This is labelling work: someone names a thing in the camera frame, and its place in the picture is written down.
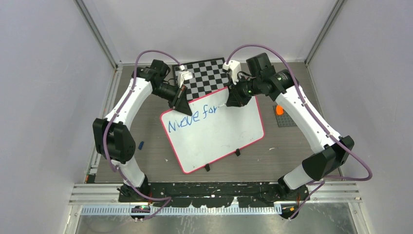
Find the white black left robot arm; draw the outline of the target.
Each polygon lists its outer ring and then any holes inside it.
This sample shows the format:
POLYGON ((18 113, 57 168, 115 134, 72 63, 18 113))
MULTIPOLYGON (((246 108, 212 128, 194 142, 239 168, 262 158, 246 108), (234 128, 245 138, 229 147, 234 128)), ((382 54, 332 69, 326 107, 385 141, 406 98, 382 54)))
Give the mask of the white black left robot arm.
POLYGON ((169 84, 165 78, 170 67, 161 60, 153 60, 148 67, 137 67, 128 87, 115 107, 104 117, 93 122, 96 151, 104 156, 109 166, 124 180, 120 192, 136 201, 145 201, 150 194, 148 177, 134 157, 136 143, 130 133, 131 124, 143 102, 155 95, 167 100, 169 108, 191 116, 185 86, 169 84))

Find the pink framed whiteboard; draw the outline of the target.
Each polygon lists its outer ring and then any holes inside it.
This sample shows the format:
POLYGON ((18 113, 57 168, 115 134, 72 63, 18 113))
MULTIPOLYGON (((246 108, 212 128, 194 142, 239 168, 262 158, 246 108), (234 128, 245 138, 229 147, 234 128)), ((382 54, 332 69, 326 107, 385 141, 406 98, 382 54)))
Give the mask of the pink framed whiteboard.
POLYGON ((189 102, 191 116, 175 110, 161 114, 160 121, 184 174, 193 173, 243 149, 265 136, 256 97, 244 107, 218 107, 226 103, 223 88, 189 102))

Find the blue marker cap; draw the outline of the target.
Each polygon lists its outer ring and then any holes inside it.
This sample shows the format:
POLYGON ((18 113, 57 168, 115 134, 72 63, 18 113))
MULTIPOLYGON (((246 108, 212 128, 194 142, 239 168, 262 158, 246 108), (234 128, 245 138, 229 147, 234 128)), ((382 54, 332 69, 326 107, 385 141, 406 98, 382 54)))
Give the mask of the blue marker cap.
POLYGON ((139 149, 139 150, 142 150, 143 145, 144 145, 144 141, 141 141, 141 142, 139 143, 139 145, 138 145, 138 149, 139 149))

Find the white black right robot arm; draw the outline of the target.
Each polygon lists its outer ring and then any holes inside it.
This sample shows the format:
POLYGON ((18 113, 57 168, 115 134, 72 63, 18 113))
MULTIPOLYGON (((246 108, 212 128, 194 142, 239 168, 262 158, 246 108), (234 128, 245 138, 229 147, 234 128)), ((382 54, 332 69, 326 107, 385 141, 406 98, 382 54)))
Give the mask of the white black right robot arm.
POLYGON ((250 78, 235 60, 224 63, 223 72, 228 76, 228 107, 244 107, 253 96, 266 95, 287 111, 304 134, 313 154, 301 165, 278 179, 277 192, 284 200, 291 200, 298 188, 315 180, 319 181, 343 165, 354 141, 350 136, 342 137, 330 127, 304 95, 301 86, 293 81, 291 73, 284 69, 277 72, 266 53, 247 60, 250 78))

